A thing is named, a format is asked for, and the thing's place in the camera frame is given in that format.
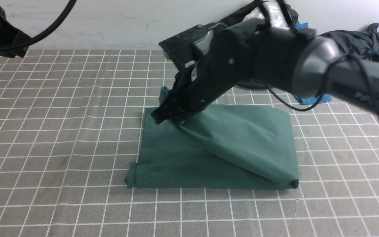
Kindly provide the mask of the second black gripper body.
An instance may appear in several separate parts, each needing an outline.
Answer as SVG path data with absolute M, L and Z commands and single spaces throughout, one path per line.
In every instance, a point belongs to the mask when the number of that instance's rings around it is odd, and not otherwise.
M 172 89 L 151 114 L 156 124 L 186 120 L 201 113 L 238 82 L 238 77 L 214 69 L 207 59 L 199 60 L 176 76 Z

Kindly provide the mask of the second grey robot arm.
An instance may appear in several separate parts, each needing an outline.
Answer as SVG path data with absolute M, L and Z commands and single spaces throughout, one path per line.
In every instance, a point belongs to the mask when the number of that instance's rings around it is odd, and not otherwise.
M 198 114 L 241 82 L 301 98 L 328 93 L 379 115 L 379 63 L 343 55 L 312 29 L 293 33 L 252 18 L 194 27 L 160 46 L 179 72 L 152 113 L 156 123 Z

